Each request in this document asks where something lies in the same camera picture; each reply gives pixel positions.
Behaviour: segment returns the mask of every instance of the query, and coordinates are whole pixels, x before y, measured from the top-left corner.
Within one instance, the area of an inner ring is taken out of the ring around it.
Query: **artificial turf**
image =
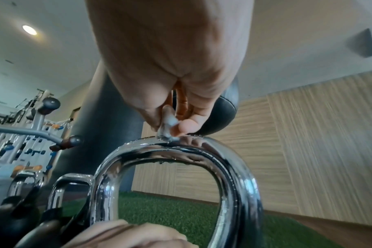
[[[84,201],[64,203],[64,214],[76,214]],[[215,227],[217,206],[155,197],[135,192],[120,193],[119,218],[129,223],[170,226],[193,244],[207,247]],[[342,248],[314,230],[286,217],[264,216],[263,248]]]

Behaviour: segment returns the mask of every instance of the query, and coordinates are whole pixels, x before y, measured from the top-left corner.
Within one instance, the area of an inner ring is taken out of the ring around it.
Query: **black punching bag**
[[[213,106],[212,113],[196,135],[214,134],[230,124],[235,118],[239,103],[238,78],[220,95]],[[177,107],[177,93],[173,91],[173,107]]]
[[[141,138],[143,119],[125,104],[101,61],[70,135],[81,135],[84,143],[62,151],[48,187],[66,173],[94,175],[108,154],[124,143]],[[124,176],[120,189],[131,189],[134,168]]]

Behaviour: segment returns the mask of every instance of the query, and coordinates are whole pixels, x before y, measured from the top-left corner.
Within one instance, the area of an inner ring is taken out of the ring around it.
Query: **green turf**
[[[66,202],[65,215],[77,213],[83,201]],[[129,223],[156,223],[170,226],[188,240],[206,247],[214,229],[217,207],[140,193],[119,195],[119,218]],[[264,248],[341,248],[314,230],[286,217],[265,215]]]

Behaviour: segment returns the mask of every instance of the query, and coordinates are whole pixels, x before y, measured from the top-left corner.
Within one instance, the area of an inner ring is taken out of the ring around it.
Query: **hand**
[[[173,136],[198,131],[245,56],[254,0],[86,0],[123,99],[155,131],[177,92]]]
[[[63,248],[198,248],[173,228],[125,220],[103,221],[77,235]]]

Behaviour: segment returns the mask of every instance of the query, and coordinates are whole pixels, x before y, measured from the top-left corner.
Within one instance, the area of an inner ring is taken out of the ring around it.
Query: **ceiling light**
[[[28,25],[23,25],[23,26],[22,26],[22,29],[25,30],[25,32],[27,32],[27,33],[29,33],[29,34],[31,34],[31,35],[36,35],[36,34],[38,34],[38,33],[36,32],[36,30],[34,30],[32,27],[30,27],[30,26],[28,26]]]

